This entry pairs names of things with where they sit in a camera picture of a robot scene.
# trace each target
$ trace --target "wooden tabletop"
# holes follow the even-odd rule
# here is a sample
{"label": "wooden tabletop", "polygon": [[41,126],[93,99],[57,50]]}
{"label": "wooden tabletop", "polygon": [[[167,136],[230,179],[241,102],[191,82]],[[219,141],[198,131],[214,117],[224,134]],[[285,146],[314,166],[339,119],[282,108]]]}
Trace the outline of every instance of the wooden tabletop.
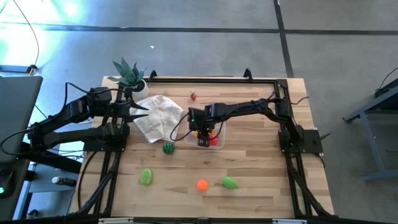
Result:
{"label": "wooden tabletop", "polygon": [[[149,96],[167,96],[185,111],[188,107],[204,108],[216,102],[233,104],[267,98],[274,90],[270,84],[148,84]],[[290,78],[288,84],[292,102],[307,95],[303,79]],[[115,82],[106,78],[103,86],[117,88]],[[195,102],[190,99],[191,91],[197,94]],[[305,129],[313,128],[308,100],[293,105],[293,111],[298,124]],[[100,121],[101,118],[94,119],[94,126],[100,125]],[[294,217],[286,162],[279,149],[278,123],[259,114],[231,118],[226,122],[226,140],[221,149],[199,149],[181,140],[175,143],[176,150],[172,155],[162,152],[163,140],[149,144],[134,123],[130,127],[130,137],[119,166],[113,217]],[[186,132],[187,122],[184,120],[177,137]],[[98,186],[103,157],[104,153],[97,153],[88,165],[81,188],[82,203]],[[304,154],[303,163],[308,187],[324,208],[333,213],[321,160],[315,155]],[[150,186],[139,183],[145,168],[150,168],[153,173]],[[224,176],[236,179],[239,188],[224,188]],[[208,181],[206,192],[196,189],[199,179]],[[108,188],[104,192],[101,212]],[[297,192],[300,208],[304,211],[301,191]],[[71,212],[76,210],[75,194]]]}

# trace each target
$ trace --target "orange ball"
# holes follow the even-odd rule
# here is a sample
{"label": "orange ball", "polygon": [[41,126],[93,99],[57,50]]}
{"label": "orange ball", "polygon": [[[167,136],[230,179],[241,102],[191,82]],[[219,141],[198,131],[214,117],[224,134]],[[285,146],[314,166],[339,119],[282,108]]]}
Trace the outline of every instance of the orange ball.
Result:
{"label": "orange ball", "polygon": [[209,183],[206,180],[198,180],[197,189],[198,190],[207,190],[209,187]]}

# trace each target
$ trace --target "white pot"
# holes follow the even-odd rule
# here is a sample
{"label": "white pot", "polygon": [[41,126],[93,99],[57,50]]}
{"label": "white pot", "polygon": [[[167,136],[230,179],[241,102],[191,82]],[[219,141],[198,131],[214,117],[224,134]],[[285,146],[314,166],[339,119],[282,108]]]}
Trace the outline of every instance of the white pot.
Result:
{"label": "white pot", "polygon": [[137,101],[139,101],[139,100],[142,100],[142,99],[145,99],[145,98],[148,96],[148,94],[149,94],[149,89],[148,89],[147,83],[146,83],[144,80],[142,80],[142,81],[143,81],[144,84],[145,84],[144,89],[141,90],[141,91],[139,91],[139,92],[133,91],[133,92],[131,93],[132,99],[133,99],[135,102],[137,102]]}

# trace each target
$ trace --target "concrete floor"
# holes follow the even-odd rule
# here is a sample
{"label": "concrete floor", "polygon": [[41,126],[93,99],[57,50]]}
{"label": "concrete floor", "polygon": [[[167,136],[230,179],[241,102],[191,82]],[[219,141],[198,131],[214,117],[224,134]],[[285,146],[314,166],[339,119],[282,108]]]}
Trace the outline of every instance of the concrete floor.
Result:
{"label": "concrete floor", "polygon": [[[273,0],[18,2],[32,22],[45,24],[278,28]],[[396,1],[280,0],[280,5],[286,29],[398,29]],[[13,7],[10,1],[0,21],[23,22]],[[162,76],[240,77],[246,67],[255,77],[287,76],[279,34],[36,31],[40,42],[36,75],[44,77],[37,105],[46,114],[60,109],[63,93],[55,90],[63,89],[65,82],[84,89],[98,86],[102,76],[116,74],[111,62],[121,57]],[[341,119],[368,102],[397,66],[397,37],[292,34],[287,35],[287,44],[294,77],[305,79],[315,124],[321,133],[331,132],[323,147],[335,213],[398,222],[398,179],[362,181],[362,176],[377,170],[368,141],[359,122],[347,125]],[[0,24],[0,47],[0,64],[28,65],[35,59],[35,42],[27,26]],[[78,96],[73,90],[68,97]],[[34,111],[32,121],[41,119]],[[65,213],[67,201],[64,210],[52,215]]]}

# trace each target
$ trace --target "potted plant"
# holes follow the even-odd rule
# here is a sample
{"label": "potted plant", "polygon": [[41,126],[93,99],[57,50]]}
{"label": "potted plant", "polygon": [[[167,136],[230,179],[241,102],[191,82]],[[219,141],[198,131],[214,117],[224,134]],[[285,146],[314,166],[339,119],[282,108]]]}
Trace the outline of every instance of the potted plant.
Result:
{"label": "potted plant", "polygon": [[121,78],[108,77],[108,79],[114,82],[119,82],[119,85],[129,87],[132,90],[131,95],[134,100],[142,100],[148,96],[148,85],[142,79],[144,77],[146,68],[138,72],[137,63],[135,63],[131,69],[124,58],[122,58],[121,64],[113,62],[113,65],[116,67],[116,70],[119,72]]}

